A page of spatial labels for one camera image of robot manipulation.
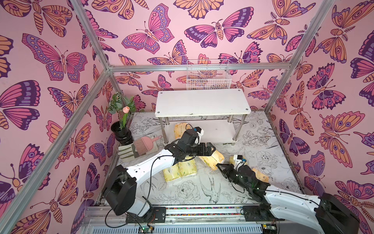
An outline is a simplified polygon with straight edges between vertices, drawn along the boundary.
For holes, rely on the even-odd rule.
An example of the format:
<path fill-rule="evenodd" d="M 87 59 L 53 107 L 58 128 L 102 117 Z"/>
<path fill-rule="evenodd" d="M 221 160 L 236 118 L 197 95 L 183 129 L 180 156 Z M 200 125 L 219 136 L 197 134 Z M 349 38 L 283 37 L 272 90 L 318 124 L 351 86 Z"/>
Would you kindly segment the orange tissue pack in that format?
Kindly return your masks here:
<path fill-rule="evenodd" d="M 182 137 L 183 133 L 186 131 L 187 122 L 177 123 L 174 126 L 174 137 L 179 139 Z"/>
<path fill-rule="evenodd" d="M 265 183 L 269 183 L 269 176 L 262 173 L 260 170 L 258 170 L 257 168 L 252 168 L 252 171 L 255 173 L 255 176 L 256 176 L 256 179 L 262 181 L 262 182 L 265 182 Z"/>
<path fill-rule="evenodd" d="M 218 169 L 217 164 L 222 164 L 225 161 L 224 155 L 218 151 L 215 151 L 211 156 L 199 156 L 199 159 L 213 171 Z"/>

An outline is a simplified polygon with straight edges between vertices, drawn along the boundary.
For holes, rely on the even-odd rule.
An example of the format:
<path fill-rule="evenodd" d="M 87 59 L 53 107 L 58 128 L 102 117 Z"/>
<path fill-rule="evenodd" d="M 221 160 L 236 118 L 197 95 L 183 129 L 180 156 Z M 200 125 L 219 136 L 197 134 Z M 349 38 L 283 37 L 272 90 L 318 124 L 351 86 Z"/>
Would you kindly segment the yellow tissue pack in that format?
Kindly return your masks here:
<path fill-rule="evenodd" d="M 178 164 L 164 169 L 163 174 L 166 182 L 172 182 L 182 177 Z"/>
<path fill-rule="evenodd" d="M 182 177 L 197 175 L 197 165 L 195 159 L 179 162 L 178 168 Z"/>
<path fill-rule="evenodd" d="M 233 155 L 229 158 L 229 163 L 232 164 L 233 166 L 237 166 L 237 157 L 238 155 Z"/>

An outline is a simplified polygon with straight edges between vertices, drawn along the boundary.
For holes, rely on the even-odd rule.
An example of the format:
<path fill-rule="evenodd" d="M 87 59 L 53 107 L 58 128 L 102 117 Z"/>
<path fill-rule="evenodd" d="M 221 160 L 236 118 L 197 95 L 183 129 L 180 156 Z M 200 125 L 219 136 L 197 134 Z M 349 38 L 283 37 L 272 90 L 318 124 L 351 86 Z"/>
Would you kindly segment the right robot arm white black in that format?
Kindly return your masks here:
<path fill-rule="evenodd" d="M 259 202 L 259 214 L 296 222 L 321 234 L 357 234 L 359 218 L 333 195 L 310 196 L 290 192 L 256 178 L 248 165 L 217 164 L 230 183 Z"/>

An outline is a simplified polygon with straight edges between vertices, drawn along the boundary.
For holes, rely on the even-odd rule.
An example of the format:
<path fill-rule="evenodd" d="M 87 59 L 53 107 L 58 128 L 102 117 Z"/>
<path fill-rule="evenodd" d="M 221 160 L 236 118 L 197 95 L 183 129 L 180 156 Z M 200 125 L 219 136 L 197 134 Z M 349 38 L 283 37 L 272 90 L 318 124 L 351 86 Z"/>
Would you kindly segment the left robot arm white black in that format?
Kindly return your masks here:
<path fill-rule="evenodd" d="M 138 188 L 147 180 L 151 181 L 155 174 L 180 162 L 192 160 L 195 156 L 212 156 L 216 147 L 210 142 L 201 143 L 202 134 L 203 130 L 197 127 L 188 129 L 155 156 L 134 166 L 116 166 L 103 188 L 103 197 L 114 214 L 129 214 L 134 218 L 147 216 L 152 209 L 148 202 L 151 192 L 141 198 L 136 195 Z"/>

